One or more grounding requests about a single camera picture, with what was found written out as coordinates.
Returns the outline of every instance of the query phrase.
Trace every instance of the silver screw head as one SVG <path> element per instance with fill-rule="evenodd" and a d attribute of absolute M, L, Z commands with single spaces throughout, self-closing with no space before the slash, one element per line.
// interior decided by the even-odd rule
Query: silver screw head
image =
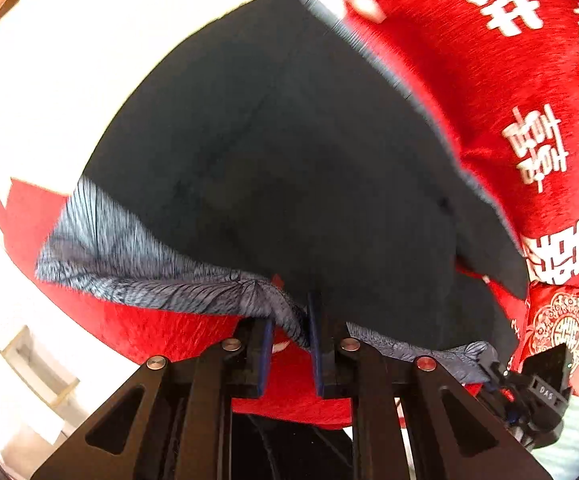
<path fill-rule="evenodd" d="M 356 352 L 361 348 L 361 342 L 353 337 L 346 337 L 341 341 L 341 348 L 347 352 Z"/>
<path fill-rule="evenodd" d="M 431 372 L 436 370 L 436 361 L 433 358 L 425 355 L 416 359 L 416 366 L 423 372 Z"/>
<path fill-rule="evenodd" d="M 226 352 L 236 352 L 236 350 L 241 348 L 242 343 L 240 339 L 230 337 L 228 339 L 224 339 L 223 343 L 221 343 L 221 346 Z"/>
<path fill-rule="evenodd" d="M 167 364 L 167 359 L 162 355 L 155 355 L 148 359 L 148 368 L 150 370 L 160 370 Z"/>

